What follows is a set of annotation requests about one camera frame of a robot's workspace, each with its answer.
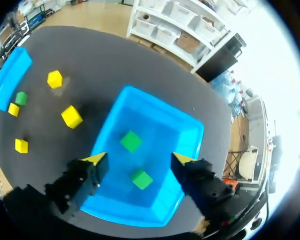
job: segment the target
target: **white storage bin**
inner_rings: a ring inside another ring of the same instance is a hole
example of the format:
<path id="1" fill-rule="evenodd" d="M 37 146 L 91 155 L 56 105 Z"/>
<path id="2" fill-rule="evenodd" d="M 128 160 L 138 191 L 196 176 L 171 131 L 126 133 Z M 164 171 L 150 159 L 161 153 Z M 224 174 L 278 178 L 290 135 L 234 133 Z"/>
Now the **white storage bin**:
<path id="1" fill-rule="evenodd" d="M 208 42 L 212 42 L 220 34 L 215 27 L 202 18 L 200 18 L 200 21 L 194 31 Z"/>
<path id="2" fill-rule="evenodd" d="M 185 8 L 184 6 L 181 6 L 179 2 L 173 3 L 170 18 L 187 26 L 195 16 L 198 15 Z"/>
<path id="3" fill-rule="evenodd" d="M 146 9 L 162 13 L 168 0 L 141 0 L 140 6 Z"/>
<path id="4" fill-rule="evenodd" d="M 216 4 L 215 12 L 226 21 L 233 20 L 241 11 L 240 6 L 234 0 L 219 0 Z"/>
<path id="5" fill-rule="evenodd" d="M 157 26 L 156 24 L 146 22 L 141 19 L 136 19 L 136 25 L 134 29 L 138 33 L 150 36 L 153 33 L 156 26 Z"/>
<path id="6" fill-rule="evenodd" d="M 180 38 L 181 30 L 177 27 L 168 24 L 158 26 L 158 32 L 155 39 L 165 45 L 172 45 L 174 41 Z"/>

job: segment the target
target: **blue tray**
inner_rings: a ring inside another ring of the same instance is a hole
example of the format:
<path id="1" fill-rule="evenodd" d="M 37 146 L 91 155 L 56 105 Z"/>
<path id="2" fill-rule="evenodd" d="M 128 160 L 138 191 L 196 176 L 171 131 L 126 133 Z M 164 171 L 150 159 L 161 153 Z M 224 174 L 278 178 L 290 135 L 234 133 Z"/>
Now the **blue tray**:
<path id="1" fill-rule="evenodd" d="M 131 153 L 120 143 L 132 131 L 142 143 Z M 164 227 L 184 193 L 170 169 L 171 153 L 198 158 L 204 126 L 182 111 L 126 86 L 114 103 L 91 156 L 107 152 L 109 171 L 81 210 L 100 219 L 136 227 Z M 139 189 L 130 175 L 143 169 L 153 182 Z"/>
<path id="2" fill-rule="evenodd" d="M 0 70 L 0 110 L 7 111 L 10 99 L 19 82 L 32 65 L 32 59 L 23 47 L 16 47 Z"/>

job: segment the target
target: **green cube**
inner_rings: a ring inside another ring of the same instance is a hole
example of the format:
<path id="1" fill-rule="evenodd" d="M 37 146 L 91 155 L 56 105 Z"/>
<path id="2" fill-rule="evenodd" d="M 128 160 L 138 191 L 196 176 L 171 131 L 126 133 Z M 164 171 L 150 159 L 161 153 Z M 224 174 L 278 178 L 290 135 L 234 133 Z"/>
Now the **green cube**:
<path id="1" fill-rule="evenodd" d="M 124 138 L 121 139 L 120 143 L 131 153 L 134 153 L 142 143 L 142 140 L 134 132 L 129 131 Z"/>
<path id="2" fill-rule="evenodd" d="M 154 180 L 142 169 L 131 175 L 132 182 L 141 190 L 148 187 Z"/>
<path id="3" fill-rule="evenodd" d="M 28 95 L 25 94 L 23 91 L 20 91 L 16 94 L 15 103 L 24 106 L 26 105 Z"/>

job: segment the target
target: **chair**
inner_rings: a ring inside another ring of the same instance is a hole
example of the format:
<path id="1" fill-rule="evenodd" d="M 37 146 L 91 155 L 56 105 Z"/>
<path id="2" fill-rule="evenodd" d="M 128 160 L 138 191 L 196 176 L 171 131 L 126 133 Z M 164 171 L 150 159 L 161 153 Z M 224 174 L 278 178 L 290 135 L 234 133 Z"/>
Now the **chair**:
<path id="1" fill-rule="evenodd" d="M 230 163 L 226 162 L 227 167 L 224 172 L 229 170 L 226 177 L 233 180 L 244 179 L 251 182 L 254 179 L 258 151 L 258 148 L 255 146 L 250 146 L 244 151 L 229 151 L 228 154 L 231 154 L 234 160 Z"/>

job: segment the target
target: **wooden floor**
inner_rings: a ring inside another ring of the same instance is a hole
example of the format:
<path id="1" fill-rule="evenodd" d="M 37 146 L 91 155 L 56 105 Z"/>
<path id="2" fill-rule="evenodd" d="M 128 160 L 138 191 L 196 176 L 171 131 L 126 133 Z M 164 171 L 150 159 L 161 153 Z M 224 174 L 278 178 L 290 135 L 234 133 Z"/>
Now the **wooden floor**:
<path id="1" fill-rule="evenodd" d="M 92 2 L 85 2 L 75 6 L 65 6 L 60 11 L 48 17 L 47 20 L 37 29 L 43 26 L 75 26 L 98 30 L 125 38 L 131 9 L 132 7 L 121 4 L 105 4 Z M 135 36 L 130 37 L 130 39 L 139 42 L 140 44 L 148 48 L 151 48 L 152 51 L 158 51 L 166 55 L 167 58 L 171 58 L 186 70 L 191 69 L 191 66 L 183 62 L 180 58 L 174 56 L 172 53 L 167 52 L 162 48 L 157 48 L 157 46 L 153 45 L 152 43 L 149 43 Z M 197 79 L 202 84 L 207 85 L 207 83 L 198 75 Z M 242 139 L 243 135 L 245 135 L 246 139 L 249 139 L 248 131 L 249 126 L 247 119 L 241 116 L 238 117 L 232 124 L 231 141 L 229 146 L 230 151 L 240 151 L 244 149 Z M 227 161 L 229 163 L 232 162 L 231 156 L 228 156 Z M 11 189 L 11 185 L 5 178 L 0 168 L 0 190 L 2 195 L 5 195 L 9 191 L 11 191 Z M 198 225 L 196 230 L 199 232 L 203 232 L 205 227 L 206 223 L 204 221 L 201 221 L 201 224 Z"/>

